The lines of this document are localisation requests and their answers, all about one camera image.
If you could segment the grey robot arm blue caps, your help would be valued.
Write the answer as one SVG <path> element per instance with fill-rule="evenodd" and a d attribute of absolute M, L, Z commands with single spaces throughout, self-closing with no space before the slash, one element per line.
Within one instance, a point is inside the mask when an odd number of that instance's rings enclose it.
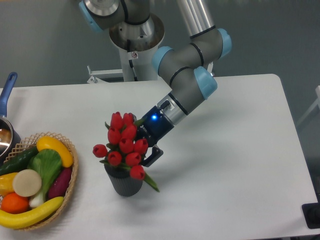
<path fill-rule="evenodd" d="M 214 21 L 202 0 L 179 0 L 190 43 L 180 50 L 161 46 L 165 29 L 148 0 L 82 0 L 79 8 L 92 30 L 108 30 L 117 47 L 121 69 L 104 70 L 107 78 L 126 82 L 162 78 L 171 91 L 143 116 L 137 137 L 146 139 L 148 167 L 162 154 L 157 142 L 196 109 L 218 87 L 208 66 L 232 49 L 231 37 Z"/>

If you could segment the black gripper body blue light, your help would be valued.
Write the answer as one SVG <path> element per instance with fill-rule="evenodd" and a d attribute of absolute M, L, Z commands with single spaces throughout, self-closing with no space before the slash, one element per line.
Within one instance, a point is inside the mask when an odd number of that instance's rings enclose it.
<path fill-rule="evenodd" d="M 140 119 L 135 140 L 146 139 L 148 146 L 152 147 L 173 128 L 174 125 L 154 106 Z"/>

